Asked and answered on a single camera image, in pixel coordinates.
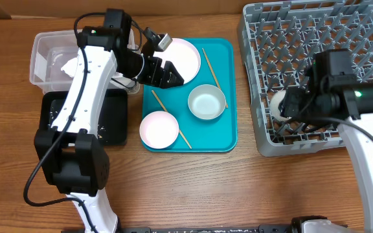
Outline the white paper cup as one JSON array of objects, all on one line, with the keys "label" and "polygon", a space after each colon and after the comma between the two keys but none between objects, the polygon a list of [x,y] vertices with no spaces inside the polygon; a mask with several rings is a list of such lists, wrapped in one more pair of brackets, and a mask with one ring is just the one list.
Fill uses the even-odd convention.
[{"label": "white paper cup", "polygon": [[282,90],[273,95],[270,100],[270,113],[271,115],[280,122],[285,122],[288,118],[281,115],[280,104],[282,103],[284,97],[286,95],[286,91]]}]

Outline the grey bowl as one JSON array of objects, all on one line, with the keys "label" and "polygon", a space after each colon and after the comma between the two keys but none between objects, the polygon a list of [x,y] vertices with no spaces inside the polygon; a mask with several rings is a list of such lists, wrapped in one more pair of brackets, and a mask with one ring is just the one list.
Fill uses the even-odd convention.
[{"label": "grey bowl", "polygon": [[226,106],[224,93],[215,85],[199,85],[188,96],[190,112],[201,120],[218,118],[224,112]]}]

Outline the small pink bowl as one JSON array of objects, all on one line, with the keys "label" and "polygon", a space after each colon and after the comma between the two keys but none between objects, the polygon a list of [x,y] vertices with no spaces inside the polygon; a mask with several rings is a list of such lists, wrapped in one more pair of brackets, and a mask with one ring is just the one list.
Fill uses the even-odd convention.
[{"label": "small pink bowl", "polygon": [[139,128],[141,140],[150,148],[164,149],[171,146],[178,132],[164,111],[154,111],[146,115]]}]

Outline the white napkin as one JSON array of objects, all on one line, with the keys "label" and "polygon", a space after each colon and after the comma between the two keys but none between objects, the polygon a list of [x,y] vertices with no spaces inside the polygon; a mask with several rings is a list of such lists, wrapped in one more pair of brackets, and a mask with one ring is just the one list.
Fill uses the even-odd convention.
[{"label": "white napkin", "polygon": [[61,71],[63,71],[65,74],[70,76],[71,78],[74,78],[76,69],[78,66],[78,58],[72,58],[70,59],[65,65],[61,67]]}]

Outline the pile of rice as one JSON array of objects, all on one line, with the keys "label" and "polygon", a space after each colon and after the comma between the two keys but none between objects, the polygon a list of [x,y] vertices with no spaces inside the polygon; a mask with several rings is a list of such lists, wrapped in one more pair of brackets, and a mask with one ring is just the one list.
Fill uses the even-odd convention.
[{"label": "pile of rice", "polygon": [[[105,133],[103,123],[100,123],[101,108],[86,109],[79,107],[74,114],[74,119],[67,129],[68,133],[78,133],[81,129],[85,129],[88,134],[95,135],[96,138],[103,138]],[[50,124],[49,129],[56,128],[57,131],[62,131],[67,123],[69,117],[66,115],[66,110],[61,110],[59,115]]]}]

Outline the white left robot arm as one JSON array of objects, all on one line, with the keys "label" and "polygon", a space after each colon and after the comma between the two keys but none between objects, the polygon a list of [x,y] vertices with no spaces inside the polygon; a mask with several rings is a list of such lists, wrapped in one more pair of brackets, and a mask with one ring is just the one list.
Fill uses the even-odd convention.
[{"label": "white left robot arm", "polygon": [[100,27],[76,30],[76,70],[65,102],[50,126],[41,126],[34,138],[48,184],[57,187],[63,201],[74,203],[86,232],[117,232],[119,219],[109,203],[106,183],[109,157],[98,140],[98,120],[109,83],[121,73],[137,83],[167,89],[184,80],[170,61],[157,52],[172,42],[168,34],[140,29],[146,43],[141,53],[128,48],[131,16],[107,9]]}]

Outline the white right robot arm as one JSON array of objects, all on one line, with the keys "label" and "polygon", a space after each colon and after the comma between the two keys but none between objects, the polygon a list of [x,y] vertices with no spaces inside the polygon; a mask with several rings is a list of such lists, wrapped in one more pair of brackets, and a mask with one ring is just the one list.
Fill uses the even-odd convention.
[{"label": "white right robot arm", "polygon": [[306,90],[289,87],[273,95],[271,114],[281,122],[333,125],[348,151],[359,186],[364,232],[373,232],[373,82],[360,82],[348,49],[314,54]]}]

